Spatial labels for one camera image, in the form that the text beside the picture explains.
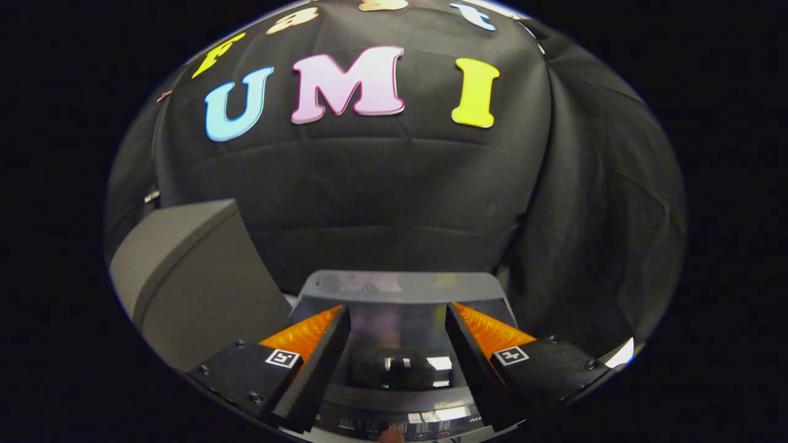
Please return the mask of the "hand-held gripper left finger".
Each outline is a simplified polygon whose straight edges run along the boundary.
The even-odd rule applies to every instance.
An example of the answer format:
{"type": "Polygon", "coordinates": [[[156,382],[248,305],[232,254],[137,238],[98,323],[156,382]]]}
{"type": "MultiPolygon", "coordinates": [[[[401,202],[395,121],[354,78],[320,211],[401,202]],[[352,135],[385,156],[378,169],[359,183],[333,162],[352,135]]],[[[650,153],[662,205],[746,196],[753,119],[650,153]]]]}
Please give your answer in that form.
{"type": "Polygon", "coordinates": [[[333,306],[267,339],[235,340],[187,378],[242,416],[303,434],[317,420],[350,332],[349,309],[333,306]]]}

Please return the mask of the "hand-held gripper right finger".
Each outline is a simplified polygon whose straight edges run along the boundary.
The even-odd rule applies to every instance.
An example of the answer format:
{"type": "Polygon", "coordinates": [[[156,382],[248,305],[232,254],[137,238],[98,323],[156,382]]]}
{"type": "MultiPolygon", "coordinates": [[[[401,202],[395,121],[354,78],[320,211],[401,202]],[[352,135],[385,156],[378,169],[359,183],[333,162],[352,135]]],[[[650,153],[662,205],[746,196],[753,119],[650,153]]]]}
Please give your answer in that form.
{"type": "Polygon", "coordinates": [[[558,415],[614,375],[571,342],[457,302],[446,305],[445,329],[482,423],[495,431],[558,415]]]}

